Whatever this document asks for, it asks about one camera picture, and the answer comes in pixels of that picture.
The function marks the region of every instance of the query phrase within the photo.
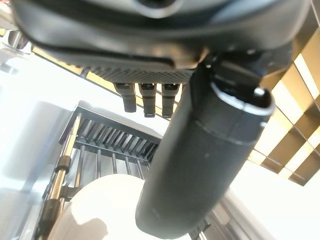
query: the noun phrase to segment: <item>metal rack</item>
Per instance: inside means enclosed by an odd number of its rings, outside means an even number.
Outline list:
[[[161,136],[151,129],[81,101],[59,140],[62,149],[42,196],[35,239],[49,236],[65,204],[94,179],[122,173],[144,180],[160,141]],[[95,155],[95,175],[87,180],[85,155],[91,155],[91,160]]]

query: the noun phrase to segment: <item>white surface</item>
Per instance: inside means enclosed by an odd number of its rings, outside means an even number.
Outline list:
[[[138,229],[136,206],[144,181],[113,174],[79,191],[57,219],[48,240],[157,240]],[[179,240],[190,240],[185,235]]]
[[[320,172],[305,185],[247,161],[230,188],[277,240],[320,240]]]

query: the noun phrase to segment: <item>metal rod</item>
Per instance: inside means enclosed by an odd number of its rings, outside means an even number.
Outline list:
[[[128,159],[127,156],[125,157],[125,167],[126,167],[126,173],[131,175],[131,169],[130,169],[130,166],[129,166],[129,159]]]
[[[61,187],[65,180],[65,175],[66,171],[63,169],[57,172],[51,188],[49,199],[59,199]]]
[[[79,156],[79,162],[78,162],[78,167],[76,169],[76,174],[75,174],[75,180],[74,180],[74,187],[77,188],[80,186],[81,183],[81,176],[82,176],[82,167],[84,164],[84,158],[85,158],[85,146],[80,147],[80,156]]]
[[[199,238],[200,238],[200,240],[207,240],[207,237],[203,231],[199,233]]]
[[[140,163],[139,160],[136,161],[136,165],[137,165],[137,167],[138,167],[138,172],[139,172],[140,178],[141,178],[142,180],[145,180],[145,177],[144,177],[144,174],[143,174],[142,168],[141,168],[141,163]]]
[[[80,120],[81,120],[81,113],[79,113],[74,120],[72,129],[70,130],[70,133],[65,140],[65,145],[64,145],[64,148],[62,149],[61,156],[71,157],[72,149],[74,147],[77,132],[80,125]],[[62,184],[64,183],[65,176],[66,176],[66,170],[61,169],[57,172],[51,187],[51,193],[49,195],[49,199],[59,199],[61,187],[62,187]]]
[[[96,179],[101,177],[101,150],[96,153]]]
[[[78,132],[79,125],[80,125],[80,120],[81,120],[81,113],[79,113],[76,116],[76,118],[74,120],[73,127],[70,130],[70,134],[66,138],[65,148],[63,149],[62,156],[71,156],[71,152],[74,147],[76,137],[77,137],[77,132]]]
[[[65,207],[65,202],[66,202],[66,199],[64,197],[60,198],[60,208],[59,208],[59,214],[62,213],[64,207]]]
[[[113,168],[113,174],[117,174],[117,163],[116,163],[116,155],[114,153],[112,153],[112,168]]]

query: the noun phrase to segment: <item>metal slat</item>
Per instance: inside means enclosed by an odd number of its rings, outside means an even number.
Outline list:
[[[107,143],[107,145],[105,146],[106,148],[108,147],[112,147],[114,148],[114,142],[118,139],[118,136],[121,134],[120,130],[116,130],[113,134],[113,136],[111,137],[109,143]]]
[[[103,125],[102,128],[100,129],[99,133],[96,135],[94,141],[98,142],[98,140],[103,136],[103,134],[106,132],[107,126]]]
[[[102,140],[102,144],[103,144],[103,145],[106,144],[106,142],[107,142],[107,140],[108,140],[108,137],[109,137],[110,134],[112,134],[113,130],[114,130],[114,129],[113,129],[112,127],[109,127],[109,126],[108,126],[108,129],[107,129],[107,131],[106,131],[106,133],[105,133],[105,136],[103,137],[103,140]]]
[[[122,131],[121,134],[115,140],[113,149],[117,150],[122,145],[122,143],[126,140],[126,137],[127,137],[127,134],[124,131]]]
[[[109,145],[111,138],[114,136],[114,134],[115,134],[117,131],[118,131],[118,130],[114,128],[114,129],[111,131],[111,133],[109,134],[109,136],[107,137],[107,139],[106,139],[106,141],[105,141],[105,143],[104,143],[104,146],[105,146],[106,149],[108,148],[107,146]]]
[[[90,120],[89,119],[84,119],[80,128],[79,128],[79,131],[78,131],[78,135],[80,137],[84,137],[84,133],[85,133],[85,130],[86,128],[89,126],[90,124]]]
[[[128,148],[128,153],[131,155],[134,149],[137,147],[138,142],[140,141],[140,138],[135,136],[132,143],[130,144],[130,147]]]
[[[86,137],[87,143],[90,143],[90,142],[92,141],[92,138],[94,137],[95,133],[97,132],[97,129],[99,128],[99,126],[100,126],[100,124],[97,123],[97,122],[95,122],[95,123],[92,125],[92,127],[91,127],[91,129],[89,130],[89,133],[88,133],[88,135],[87,135],[87,137]]]
[[[141,156],[141,154],[142,154],[142,150],[143,150],[143,148],[145,147],[145,146],[147,146],[147,143],[148,143],[148,141],[147,140],[145,140],[145,139],[143,139],[142,140],[142,142],[139,144],[139,146],[135,149],[135,155],[137,156],[137,157],[140,157]]]
[[[134,140],[134,136],[129,134],[120,148],[121,152],[125,153],[133,140]]]
[[[147,160],[149,160],[150,159],[150,155],[153,153],[153,150],[155,149],[155,147],[156,147],[156,144],[153,144],[151,147],[150,147],[150,149],[149,149],[149,151],[146,153],[146,155],[145,155],[145,159],[147,159]]]

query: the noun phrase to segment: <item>black cylinder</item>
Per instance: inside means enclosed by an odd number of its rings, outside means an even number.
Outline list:
[[[157,149],[135,220],[175,239],[190,232],[228,189],[274,110],[263,89],[251,103],[224,93],[199,66]]]

